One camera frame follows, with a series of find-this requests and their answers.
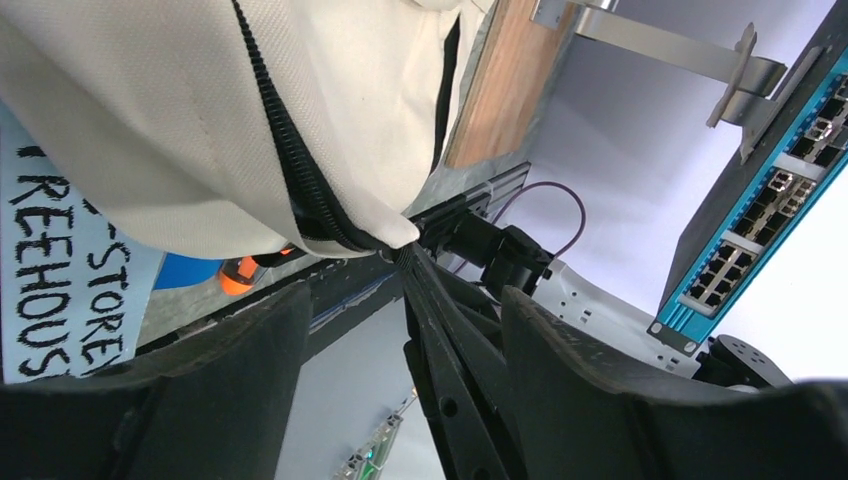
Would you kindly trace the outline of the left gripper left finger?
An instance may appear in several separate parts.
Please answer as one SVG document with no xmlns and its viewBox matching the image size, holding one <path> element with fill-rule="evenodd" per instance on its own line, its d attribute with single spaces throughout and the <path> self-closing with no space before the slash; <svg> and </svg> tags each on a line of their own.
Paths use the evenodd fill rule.
<svg viewBox="0 0 848 480">
<path fill-rule="evenodd" d="M 312 318 L 293 284 L 87 377 L 1 390 L 5 479 L 271 479 Z"/>
</svg>

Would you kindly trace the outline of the beige canvas backpack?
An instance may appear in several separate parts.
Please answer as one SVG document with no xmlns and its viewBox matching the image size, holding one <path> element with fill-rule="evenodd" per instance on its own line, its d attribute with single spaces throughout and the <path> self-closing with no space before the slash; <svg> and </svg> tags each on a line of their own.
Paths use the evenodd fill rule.
<svg viewBox="0 0 848 480">
<path fill-rule="evenodd" d="M 325 258 L 418 240 L 488 1 L 5 1 L 1 100 L 134 240 Z"/>
</svg>

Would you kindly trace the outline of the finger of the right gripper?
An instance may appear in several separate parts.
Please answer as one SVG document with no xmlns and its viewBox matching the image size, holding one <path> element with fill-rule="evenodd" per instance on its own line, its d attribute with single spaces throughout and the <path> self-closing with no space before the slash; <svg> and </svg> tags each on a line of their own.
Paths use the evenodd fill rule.
<svg viewBox="0 0 848 480">
<path fill-rule="evenodd" d="M 495 302 L 416 243 L 400 251 L 403 351 L 448 479 L 525 479 Z"/>
</svg>

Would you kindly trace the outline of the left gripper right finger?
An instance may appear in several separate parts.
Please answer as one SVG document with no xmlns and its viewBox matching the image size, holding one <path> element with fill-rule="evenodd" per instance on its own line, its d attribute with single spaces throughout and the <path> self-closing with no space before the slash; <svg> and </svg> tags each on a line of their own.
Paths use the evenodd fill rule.
<svg viewBox="0 0 848 480">
<path fill-rule="evenodd" d="M 847 386 L 734 391 L 649 366 L 502 298 L 505 357 L 532 479 L 843 479 Z"/>
</svg>

